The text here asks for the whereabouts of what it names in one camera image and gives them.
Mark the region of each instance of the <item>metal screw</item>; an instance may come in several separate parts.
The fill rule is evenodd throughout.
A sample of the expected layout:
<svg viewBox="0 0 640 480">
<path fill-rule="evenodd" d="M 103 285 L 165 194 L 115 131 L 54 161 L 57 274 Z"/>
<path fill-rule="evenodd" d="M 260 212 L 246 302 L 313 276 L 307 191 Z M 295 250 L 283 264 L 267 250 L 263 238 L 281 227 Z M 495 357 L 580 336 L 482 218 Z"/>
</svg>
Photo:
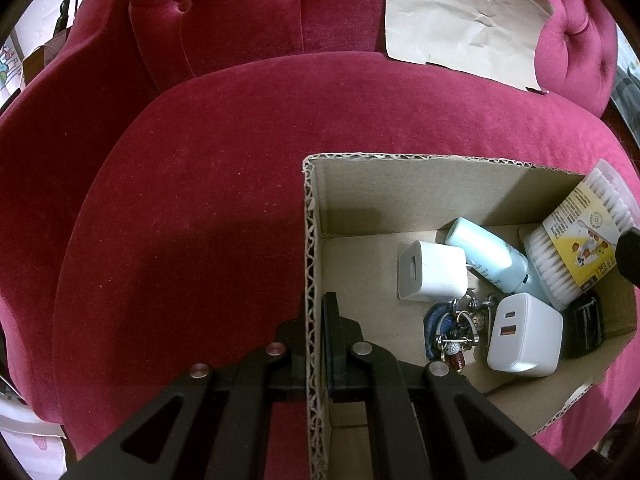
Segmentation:
<svg viewBox="0 0 640 480">
<path fill-rule="evenodd" d="M 273 342 L 267 345 L 267 354 L 274 357 L 282 355 L 286 351 L 287 351 L 287 347 L 284 346 L 282 343 Z"/>
<path fill-rule="evenodd" d="M 189 368 L 189 375 L 194 379 L 202 379 L 209 375 L 210 368 L 204 363 L 194 364 Z"/>
<path fill-rule="evenodd" d="M 366 341 L 358 341 L 353 344 L 353 353 L 357 355 L 369 355 L 373 351 L 373 346 L 371 343 L 367 343 Z"/>
<path fill-rule="evenodd" d="M 434 361 L 429 365 L 429 371 L 436 377 L 444 377 L 449 373 L 449 365 L 442 361 Z"/>
</svg>

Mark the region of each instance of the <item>triangular cutout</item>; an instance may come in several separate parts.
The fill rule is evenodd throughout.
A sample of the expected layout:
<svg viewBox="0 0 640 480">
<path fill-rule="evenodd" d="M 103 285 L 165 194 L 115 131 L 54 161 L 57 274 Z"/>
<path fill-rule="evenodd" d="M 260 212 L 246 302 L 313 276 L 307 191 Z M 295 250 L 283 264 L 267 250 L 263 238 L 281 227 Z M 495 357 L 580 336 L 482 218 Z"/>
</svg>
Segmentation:
<svg viewBox="0 0 640 480">
<path fill-rule="evenodd" d="M 462 416 L 466 432 L 481 462 L 488 462 L 515 448 L 516 441 L 481 412 L 471 400 L 465 396 L 456 395 L 453 401 Z"/>
<path fill-rule="evenodd" d="M 131 436 L 127 437 L 122 443 L 121 449 L 149 464 L 155 464 L 160 458 L 183 403 L 182 397 L 173 397 Z"/>
</svg>

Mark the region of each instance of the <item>cotton swab package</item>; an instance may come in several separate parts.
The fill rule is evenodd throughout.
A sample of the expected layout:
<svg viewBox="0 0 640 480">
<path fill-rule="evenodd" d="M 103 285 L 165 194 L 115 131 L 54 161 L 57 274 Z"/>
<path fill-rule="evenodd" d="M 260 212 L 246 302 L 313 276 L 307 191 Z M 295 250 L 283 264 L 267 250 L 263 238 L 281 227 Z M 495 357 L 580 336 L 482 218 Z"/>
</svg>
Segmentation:
<svg viewBox="0 0 640 480">
<path fill-rule="evenodd" d="M 620 235 L 640 225 L 640 208 L 605 160 L 524 240 L 542 287 L 558 310 L 616 265 Z"/>
</svg>

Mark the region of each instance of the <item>tufted upholstery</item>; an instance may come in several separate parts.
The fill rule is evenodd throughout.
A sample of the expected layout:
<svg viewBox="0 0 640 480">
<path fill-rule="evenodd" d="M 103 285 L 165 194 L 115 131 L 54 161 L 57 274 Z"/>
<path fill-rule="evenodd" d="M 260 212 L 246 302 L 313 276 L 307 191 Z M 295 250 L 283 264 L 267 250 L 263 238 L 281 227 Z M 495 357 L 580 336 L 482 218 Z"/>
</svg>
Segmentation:
<svg viewBox="0 0 640 480">
<path fill-rule="evenodd" d="M 549 0 L 540 85 L 600 116 L 616 66 L 615 24 L 599 0 Z M 384 0 L 130 0 L 145 64 L 161 91 L 244 62 L 311 52 L 384 52 Z"/>
<path fill-rule="evenodd" d="M 616 23 L 600 0 L 548 1 L 555 10 L 536 49 L 538 82 L 600 117 L 616 72 Z"/>
<path fill-rule="evenodd" d="M 84 0 L 62 52 L 0 118 L 0 322 L 11 377 L 45 420 L 62 421 L 51 332 L 66 244 L 98 168 L 157 94 L 127 0 Z"/>
<path fill-rule="evenodd" d="M 182 83 L 149 105 L 111 152 L 60 275 L 56 377 L 81 454 L 193 362 L 234 362 L 296 315 L 302 160 L 361 151 L 507 157 L 578 172 L 602 156 L 640 197 L 611 131 L 553 93 L 351 52 L 263 60 Z M 87 370 L 100 373 L 87 380 Z M 628 386 L 607 392 L 612 416 L 640 384 L 640 368 L 628 361 L 624 375 Z M 602 436 L 590 428 L 608 420 L 580 402 L 548 430 L 555 433 L 540 436 L 566 465 Z M 304 425 L 277 436 L 288 453 L 276 469 L 305 465 L 303 450 L 289 447 L 305 441 Z"/>
</svg>

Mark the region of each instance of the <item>corrugated cardboard edge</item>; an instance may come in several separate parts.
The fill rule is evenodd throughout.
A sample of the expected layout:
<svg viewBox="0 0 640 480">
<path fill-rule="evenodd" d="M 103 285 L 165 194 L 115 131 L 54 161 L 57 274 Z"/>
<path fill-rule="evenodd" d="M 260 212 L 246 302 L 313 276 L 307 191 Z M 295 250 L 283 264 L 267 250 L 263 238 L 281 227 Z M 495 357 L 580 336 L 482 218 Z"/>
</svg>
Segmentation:
<svg viewBox="0 0 640 480">
<path fill-rule="evenodd" d="M 543 168 L 546 170 L 560 171 L 561 173 L 575 174 L 569 171 L 537 166 L 530 162 L 519 162 L 508 158 L 482 158 L 475 156 L 459 155 L 417 155 L 411 153 L 317 153 L 309 155 L 303 161 L 302 171 L 305 175 L 305 329 L 306 329 L 306 414 L 308 418 L 308 449 L 312 480 L 325 480 L 328 477 L 328 442 L 325 441 L 324 423 L 327 420 L 323 413 L 321 403 L 321 300 L 318 298 L 316 288 L 316 244 L 318 226 L 316 216 L 316 197 L 314 196 L 315 167 L 314 161 L 319 159 L 350 160 L 361 162 L 364 160 L 430 160 L 433 158 L 456 158 L 459 160 L 476 160 L 480 162 L 492 162 L 494 164 L 507 164 L 521 166 L 523 168 Z M 591 387 L 589 384 L 584 391 L 577 396 L 572 396 L 573 402 L 578 400 Z M 547 426 L 559 418 L 570 407 L 565 405 L 562 410 L 547 423 Z"/>
</svg>

